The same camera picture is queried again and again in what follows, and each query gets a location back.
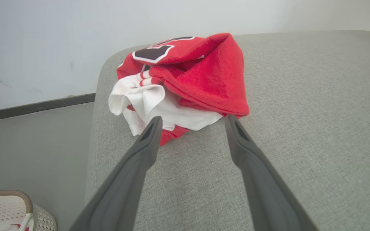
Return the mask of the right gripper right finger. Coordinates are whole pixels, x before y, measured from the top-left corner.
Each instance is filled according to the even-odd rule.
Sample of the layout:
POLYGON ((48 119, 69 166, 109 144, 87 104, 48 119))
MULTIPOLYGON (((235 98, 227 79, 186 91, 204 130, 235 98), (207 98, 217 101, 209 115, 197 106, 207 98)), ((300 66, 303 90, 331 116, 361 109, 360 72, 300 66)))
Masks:
POLYGON ((238 118, 228 115, 225 129, 232 161, 241 170, 254 229, 316 231, 307 212, 238 118))

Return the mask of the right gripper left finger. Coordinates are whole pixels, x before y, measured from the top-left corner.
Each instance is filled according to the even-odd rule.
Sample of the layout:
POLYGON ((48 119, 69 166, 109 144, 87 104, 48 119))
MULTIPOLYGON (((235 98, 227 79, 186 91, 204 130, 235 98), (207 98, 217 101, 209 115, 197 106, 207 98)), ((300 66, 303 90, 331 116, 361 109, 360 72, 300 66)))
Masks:
POLYGON ((71 231, 132 231, 147 171, 156 162, 163 130, 151 119, 78 216, 71 231))

